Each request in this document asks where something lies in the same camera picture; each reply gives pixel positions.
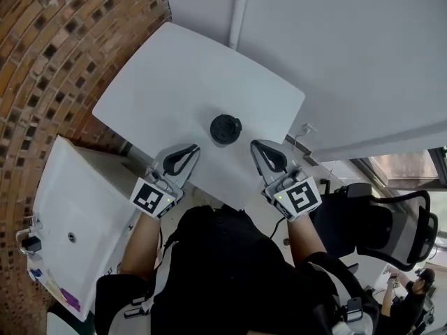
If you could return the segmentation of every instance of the white tag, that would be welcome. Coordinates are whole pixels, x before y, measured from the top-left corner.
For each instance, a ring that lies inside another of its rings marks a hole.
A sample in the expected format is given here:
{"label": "white tag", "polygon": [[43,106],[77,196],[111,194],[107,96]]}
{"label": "white tag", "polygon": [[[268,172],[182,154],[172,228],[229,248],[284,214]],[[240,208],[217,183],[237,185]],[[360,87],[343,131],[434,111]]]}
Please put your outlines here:
{"label": "white tag", "polygon": [[321,204],[321,197],[313,177],[275,193],[274,198],[292,215],[291,220],[315,210]]}
{"label": "white tag", "polygon": [[172,207],[175,200],[174,196],[141,178],[138,178],[131,196],[133,206],[154,218],[158,218],[165,209]]}

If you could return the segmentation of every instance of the white pipe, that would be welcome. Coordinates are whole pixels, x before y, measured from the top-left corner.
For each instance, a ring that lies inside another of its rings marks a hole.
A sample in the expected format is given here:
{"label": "white pipe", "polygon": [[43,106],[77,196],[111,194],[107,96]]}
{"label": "white pipe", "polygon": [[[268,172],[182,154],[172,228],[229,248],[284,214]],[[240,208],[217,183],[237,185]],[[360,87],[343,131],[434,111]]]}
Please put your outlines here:
{"label": "white pipe", "polygon": [[236,50],[239,43],[240,30],[242,28],[242,19],[244,18],[245,6],[247,0],[235,0],[233,6],[233,18],[231,19],[230,41],[228,46]]}

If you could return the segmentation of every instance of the purple object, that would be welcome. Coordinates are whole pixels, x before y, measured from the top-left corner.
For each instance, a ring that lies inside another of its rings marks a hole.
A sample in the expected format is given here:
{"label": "purple object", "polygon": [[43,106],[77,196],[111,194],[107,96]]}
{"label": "purple object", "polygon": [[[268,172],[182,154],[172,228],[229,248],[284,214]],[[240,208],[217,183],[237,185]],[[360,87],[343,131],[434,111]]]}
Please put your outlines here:
{"label": "purple object", "polygon": [[67,299],[67,302],[77,311],[81,311],[81,305],[79,304],[79,300],[77,300],[73,295],[67,292],[65,289],[61,288],[62,294]]}

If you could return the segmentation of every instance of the faucet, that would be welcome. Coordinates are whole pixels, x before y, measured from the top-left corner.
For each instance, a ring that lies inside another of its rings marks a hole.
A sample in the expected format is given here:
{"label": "faucet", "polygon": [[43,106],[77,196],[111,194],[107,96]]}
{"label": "faucet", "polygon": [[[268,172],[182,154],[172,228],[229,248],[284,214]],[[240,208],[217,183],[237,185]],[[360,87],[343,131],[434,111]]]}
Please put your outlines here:
{"label": "faucet", "polygon": [[25,255],[33,255],[36,253],[35,251],[28,251],[27,249],[23,248],[22,245],[19,242],[19,237],[21,235],[26,235],[32,232],[36,232],[39,230],[42,230],[43,224],[40,220],[37,219],[37,216],[35,214],[32,214],[31,216],[25,216],[24,218],[30,218],[31,219],[31,226],[29,228],[25,228],[23,230],[19,230],[15,233],[15,246],[19,250],[19,252],[25,254]]}

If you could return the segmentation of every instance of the white sink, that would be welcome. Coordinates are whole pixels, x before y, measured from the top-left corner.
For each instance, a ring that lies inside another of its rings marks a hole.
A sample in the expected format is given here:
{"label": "white sink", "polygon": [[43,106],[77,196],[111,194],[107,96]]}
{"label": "white sink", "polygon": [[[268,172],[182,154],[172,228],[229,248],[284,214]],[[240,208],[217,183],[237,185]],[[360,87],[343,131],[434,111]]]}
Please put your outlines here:
{"label": "white sink", "polygon": [[[126,161],[58,137],[38,186],[33,212],[43,224],[36,233],[44,264],[39,280],[81,321],[93,303],[96,280],[108,272],[115,246],[140,213],[129,202],[138,177],[122,165]],[[79,311],[48,279],[79,301]]]}

